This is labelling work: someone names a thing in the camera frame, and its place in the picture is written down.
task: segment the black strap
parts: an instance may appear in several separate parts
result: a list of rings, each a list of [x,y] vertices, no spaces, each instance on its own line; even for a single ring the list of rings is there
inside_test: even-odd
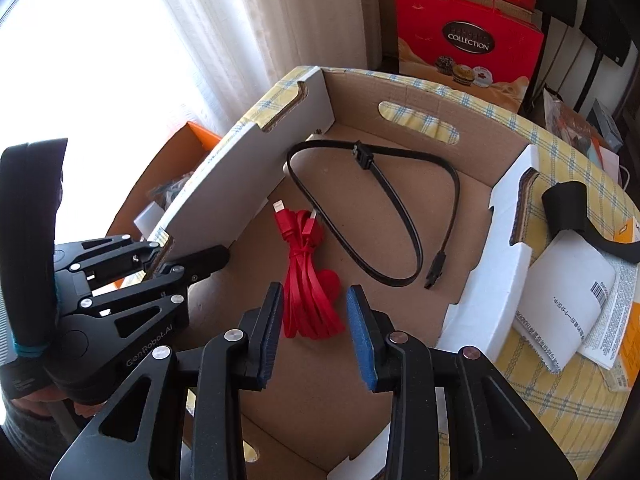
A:
[[[331,219],[327,216],[327,214],[322,209],[321,205],[318,201],[311,195],[309,190],[305,187],[297,175],[294,173],[293,168],[291,167],[291,159],[293,156],[301,152],[302,150],[308,150],[310,148],[340,148],[342,150],[351,150],[353,155],[356,158],[357,163],[363,170],[369,170],[375,179],[378,181],[382,189],[385,191],[391,203],[396,208],[398,212],[398,216],[402,220],[404,227],[406,228],[407,233],[409,234],[409,238],[411,238],[411,242],[414,245],[415,250],[415,260],[416,260],[416,269],[415,272],[408,276],[407,278],[392,278],[379,272],[378,270],[371,267],[348,243],[348,241],[342,236],[338,228],[331,222]],[[456,172],[455,168],[450,165],[445,159],[431,155],[431,153],[426,152],[416,152],[414,150],[401,150],[399,148],[386,148],[385,146],[377,146],[374,144],[363,144],[359,140],[354,142],[349,142],[346,140],[307,140],[305,142],[299,142],[298,144],[291,147],[291,149],[287,152],[287,169],[289,170],[289,175],[293,182],[296,183],[298,189],[302,192],[302,194],[306,197],[311,205],[318,212],[326,226],[329,228],[335,238],[340,242],[340,245],[347,251],[347,254],[353,259],[358,266],[364,270],[369,276],[371,276],[377,282],[383,283],[388,286],[407,286],[410,283],[413,283],[420,274],[422,270],[422,264],[424,263],[424,255],[422,254],[422,244],[420,243],[420,236],[418,235],[418,231],[415,228],[414,222],[411,220],[408,211],[404,207],[402,200],[396,193],[396,190],[391,186],[391,183],[386,179],[386,176],[382,173],[378,165],[373,160],[373,155],[387,155],[387,156],[398,156],[401,158],[413,158],[416,160],[424,160],[427,162],[432,162],[433,164],[437,164],[441,168],[447,171],[450,174],[451,179],[453,180],[454,186],[454,199],[453,199],[453,209],[451,212],[451,220],[449,221],[449,227],[447,228],[447,232],[444,236],[444,240],[442,241],[442,246],[440,250],[435,255],[429,272],[426,277],[426,282],[424,287],[431,288],[437,279],[442,275],[442,267],[444,266],[444,261],[446,259],[446,254],[444,249],[447,246],[447,242],[449,241],[449,237],[451,235],[451,230],[453,229],[453,222],[456,219],[456,213],[458,212],[458,201],[460,198],[460,180],[458,178],[458,172]]]
[[[632,264],[640,263],[640,242],[621,244],[604,238],[587,216],[587,187],[577,180],[555,184],[542,194],[551,238],[572,230],[588,243]]]

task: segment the oval logo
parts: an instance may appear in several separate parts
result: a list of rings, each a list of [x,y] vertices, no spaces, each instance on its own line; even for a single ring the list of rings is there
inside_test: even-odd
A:
[[[442,33],[450,44],[472,54],[487,54],[494,49],[494,37],[473,23],[449,22]]]

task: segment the gray sleeve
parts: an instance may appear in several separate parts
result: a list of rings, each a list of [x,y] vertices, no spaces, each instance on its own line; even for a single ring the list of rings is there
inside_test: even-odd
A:
[[[16,408],[5,400],[6,420],[2,429],[9,442],[37,480],[48,480],[68,444],[52,418]]]

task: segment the tablecloth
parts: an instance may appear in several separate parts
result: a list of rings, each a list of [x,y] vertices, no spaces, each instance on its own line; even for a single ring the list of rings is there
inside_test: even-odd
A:
[[[297,81],[309,69],[311,67],[297,67],[277,82],[238,121],[232,132],[248,122],[255,122],[259,126],[267,124],[298,94]],[[540,175],[529,195],[524,230],[525,242],[533,248],[532,263],[550,242],[542,207],[542,193],[556,182],[580,180],[587,185],[588,215],[605,237],[612,238],[613,233],[629,217],[636,216],[640,219],[632,200],[617,183],[567,143],[523,117],[430,81],[364,70],[325,70],[359,72],[434,92],[504,124],[537,145],[540,152]],[[441,124],[429,116],[417,114],[399,105],[381,105],[380,113],[443,142],[455,142],[458,134],[448,124]],[[578,478],[587,478],[616,429],[628,394],[610,392],[598,366],[578,354],[561,374],[549,373],[527,341],[513,329],[496,365],[564,451],[576,469]],[[440,435],[440,445],[440,479],[447,480],[449,452],[447,436],[444,434]]]

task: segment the red cable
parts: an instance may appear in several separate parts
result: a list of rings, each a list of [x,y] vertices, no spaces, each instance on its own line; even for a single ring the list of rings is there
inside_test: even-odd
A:
[[[289,244],[289,270],[284,282],[285,337],[326,339],[344,330],[332,304],[340,295],[340,278],[329,269],[316,272],[312,255],[322,242],[322,226],[309,211],[273,205],[282,238]]]

